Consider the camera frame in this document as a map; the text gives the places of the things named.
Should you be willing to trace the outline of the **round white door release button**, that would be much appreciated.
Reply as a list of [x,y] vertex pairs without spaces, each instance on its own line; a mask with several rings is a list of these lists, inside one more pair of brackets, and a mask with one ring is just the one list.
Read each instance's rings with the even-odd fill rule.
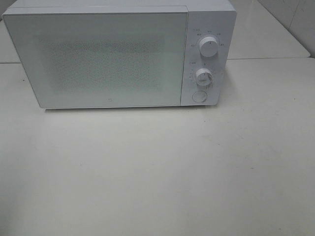
[[197,91],[192,95],[194,102],[204,102],[207,99],[207,93],[204,91]]

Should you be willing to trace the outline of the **white adjacent table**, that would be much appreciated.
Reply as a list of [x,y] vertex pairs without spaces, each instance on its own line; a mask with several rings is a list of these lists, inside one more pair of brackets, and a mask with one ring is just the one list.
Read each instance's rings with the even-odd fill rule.
[[310,53],[256,0],[232,0],[237,11],[228,59],[308,58]]

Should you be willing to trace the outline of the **white microwave oven body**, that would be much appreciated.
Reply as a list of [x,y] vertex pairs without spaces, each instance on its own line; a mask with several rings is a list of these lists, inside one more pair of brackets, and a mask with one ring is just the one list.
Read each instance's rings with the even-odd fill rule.
[[[227,0],[18,0],[12,7],[136,7],[185,6],[188,10],[181,102],[178,106],[216,105],[224,79],[224,69],[229,52],[237,12]],[[210,58],[199,51],[201,38],[212,35],[219,43],[218,52]],[[207,68],[212,72],[212,82],[198,86],[195,72]],[[197,91],[207,93],[204,102],[194,102]]]

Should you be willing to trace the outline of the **white microwave door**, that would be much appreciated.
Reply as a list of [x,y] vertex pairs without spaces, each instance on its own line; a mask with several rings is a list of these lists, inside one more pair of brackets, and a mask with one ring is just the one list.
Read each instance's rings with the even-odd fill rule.
[[41,108],[180,105],[185,6],[12,7],[3,20]]

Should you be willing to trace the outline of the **white microwave knob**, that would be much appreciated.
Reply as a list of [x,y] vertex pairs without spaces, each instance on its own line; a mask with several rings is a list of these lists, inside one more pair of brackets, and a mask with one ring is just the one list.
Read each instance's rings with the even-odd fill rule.
[[208,86],[212,82],[212,72],[207,68],[198,69],[195,72],[195,81],[198,86]]
[[200,39],[198,47],[202,56],[210,58],[218,52],[219,43],[214,36],[208,35]]

